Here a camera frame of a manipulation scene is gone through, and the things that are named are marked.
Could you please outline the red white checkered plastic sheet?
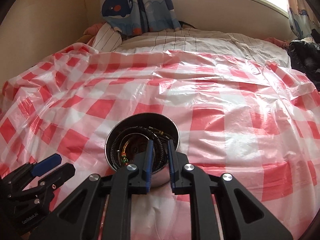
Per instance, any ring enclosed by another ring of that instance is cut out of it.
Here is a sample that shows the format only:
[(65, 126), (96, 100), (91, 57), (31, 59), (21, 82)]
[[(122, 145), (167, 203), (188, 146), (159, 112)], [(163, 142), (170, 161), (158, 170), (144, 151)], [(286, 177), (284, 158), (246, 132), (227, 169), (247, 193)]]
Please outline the red white checkered plastic sheet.
[(112, 128), (138, 113), (170, 118), (179, 150), (207, 173), (231, 173), (298, 239), (319, 210), (319, 92), (267, 61), (183, 51), (100, 53), (76, 43), (1, 87), (1, 175), (58, 153), (75, 176), (111, 174)]

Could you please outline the round silver metal tin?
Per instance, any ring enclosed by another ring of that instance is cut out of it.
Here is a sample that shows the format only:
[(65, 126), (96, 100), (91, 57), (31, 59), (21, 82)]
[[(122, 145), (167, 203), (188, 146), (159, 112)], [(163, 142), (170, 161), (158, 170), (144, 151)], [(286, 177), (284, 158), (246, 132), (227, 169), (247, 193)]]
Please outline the round silver metal tin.
[(146, 151), (153, 141), (151, 187), (165, 185), (170, 180), (168, 167), (168, 141), (175, 148), (180, 144), (177, 125), (158, 113), (139, 113), (129, 116), (111, 129), (105, 142), (105, 158), (115, 171), (133, 162), (135, 155)]

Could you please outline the pink pillow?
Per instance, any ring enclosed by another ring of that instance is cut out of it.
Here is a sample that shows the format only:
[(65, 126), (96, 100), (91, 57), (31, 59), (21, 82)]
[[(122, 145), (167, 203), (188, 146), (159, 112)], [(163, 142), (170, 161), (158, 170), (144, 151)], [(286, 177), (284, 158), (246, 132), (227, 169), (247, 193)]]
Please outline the pink pillow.
[(88, 27), (82, 36), (77, 39), (77, 42), (87, 44), (89, 46), (92, 46), (94, 39), (100, 30), (100, 28), (104, 25), (104, 23), (96, 23), (90, 27)]

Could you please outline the black jacket pile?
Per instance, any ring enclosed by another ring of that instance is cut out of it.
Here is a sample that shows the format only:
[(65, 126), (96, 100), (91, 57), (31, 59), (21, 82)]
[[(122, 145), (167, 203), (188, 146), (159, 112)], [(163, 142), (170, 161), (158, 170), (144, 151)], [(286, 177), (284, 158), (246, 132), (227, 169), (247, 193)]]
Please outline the black jacket pile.
[(287, 53), (291, 68), (304, 73), (319, 91), (319, 32), (312, 29), (311, 37), (291, 41)]

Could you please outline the tree pattern curtain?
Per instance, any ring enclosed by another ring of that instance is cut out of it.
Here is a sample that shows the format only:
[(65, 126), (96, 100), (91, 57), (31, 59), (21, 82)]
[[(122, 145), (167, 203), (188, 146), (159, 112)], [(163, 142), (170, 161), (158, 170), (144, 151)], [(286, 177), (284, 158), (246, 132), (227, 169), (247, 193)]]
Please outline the tree pattern curtain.
[(290, 28), (301, 40), (311, 37), (312, 30), (319, 33), (319, 21), (306, 0), (287, 0)]

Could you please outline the blue whale curtain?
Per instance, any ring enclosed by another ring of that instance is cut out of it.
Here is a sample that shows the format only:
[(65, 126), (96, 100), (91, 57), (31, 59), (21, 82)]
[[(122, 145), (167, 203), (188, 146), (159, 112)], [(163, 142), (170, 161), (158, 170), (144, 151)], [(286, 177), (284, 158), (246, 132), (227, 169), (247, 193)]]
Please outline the blue whale curtain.
[(180, 30), (172, 0), (100, 0), (103, 19), (125, 36)]

